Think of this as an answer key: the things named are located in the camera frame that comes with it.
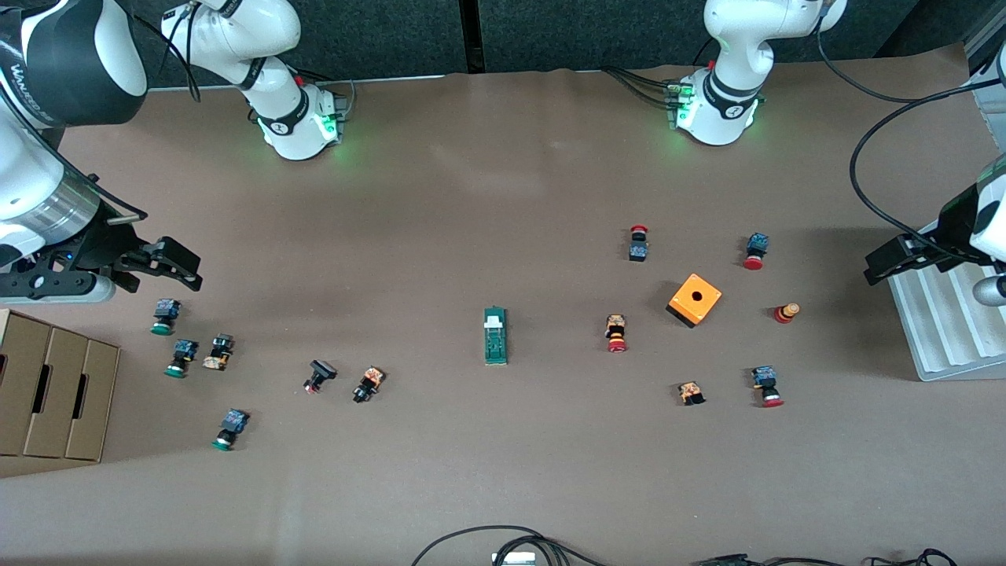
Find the green terminal block module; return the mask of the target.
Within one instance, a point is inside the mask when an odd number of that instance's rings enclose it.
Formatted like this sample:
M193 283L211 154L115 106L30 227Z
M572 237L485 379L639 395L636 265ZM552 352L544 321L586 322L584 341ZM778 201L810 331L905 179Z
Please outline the green terminal block module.
M506 309L491 306L483 313L484 358L488 366L508 362L508 323Z

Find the brown cardboard box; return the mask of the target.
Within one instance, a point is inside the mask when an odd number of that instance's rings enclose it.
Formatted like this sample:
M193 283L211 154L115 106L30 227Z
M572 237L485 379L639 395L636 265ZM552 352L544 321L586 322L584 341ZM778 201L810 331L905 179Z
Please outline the brown cardboard box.
M121 351L0 309L0 479L98 465Z

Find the grey metal frame post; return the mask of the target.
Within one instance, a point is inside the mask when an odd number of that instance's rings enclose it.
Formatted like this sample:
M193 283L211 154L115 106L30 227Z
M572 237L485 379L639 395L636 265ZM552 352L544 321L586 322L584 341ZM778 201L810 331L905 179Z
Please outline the grey metal frame post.
M1006 23L981 46L974 44L974 53L969 53L967 60L971 67L970 83L1001 79L999 54L1004 46L1006 46ZM977 90L974 92L974 98L996 147L1001 153L1006 153L1006 83Z

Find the grey ridged tray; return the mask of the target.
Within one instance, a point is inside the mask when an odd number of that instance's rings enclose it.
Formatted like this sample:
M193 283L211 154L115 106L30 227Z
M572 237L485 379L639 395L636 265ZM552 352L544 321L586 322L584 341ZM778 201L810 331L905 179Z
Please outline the grey ridged tray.
M978 282L998 275L965 263L887 279L923 382L1006 380L1006 305L985 305L974 294Z

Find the black square push button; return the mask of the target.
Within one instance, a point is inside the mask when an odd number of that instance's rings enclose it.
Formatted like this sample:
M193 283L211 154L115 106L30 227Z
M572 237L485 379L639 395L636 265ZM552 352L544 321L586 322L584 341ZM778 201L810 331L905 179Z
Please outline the black square push button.
M308 394L317 394L322 390L322 386L327 380L333 380L338 375L337 369L323 359L313 359L310 363L312 375L303 384L304 390Z

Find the orange button enclosure box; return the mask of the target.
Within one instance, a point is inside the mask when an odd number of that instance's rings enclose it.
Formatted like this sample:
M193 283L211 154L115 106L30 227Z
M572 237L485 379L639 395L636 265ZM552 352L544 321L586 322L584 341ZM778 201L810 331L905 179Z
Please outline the orange button enclosure box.
M708 318L722 292L699 275L690 274L668 300L665 311L694 329Z

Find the green push button blue block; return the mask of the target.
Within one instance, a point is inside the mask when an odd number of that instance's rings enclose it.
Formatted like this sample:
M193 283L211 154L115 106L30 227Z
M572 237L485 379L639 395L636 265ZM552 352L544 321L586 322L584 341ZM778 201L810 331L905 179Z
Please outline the green push button blue block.
M217 433L211 446L221 451L231 451L234 443L237 441L237 437L248 426L250 416L244 410L230 409L222 420L222 430Z
M180 301L172 298L158 300L153 313L154 322L150 329L151 333L155 336L172 336L181 306Z
M196 358L199 343L194 340L177 340L171 362L168 363L164 373L166 376L175 379L184 379L187 376L189 365Z

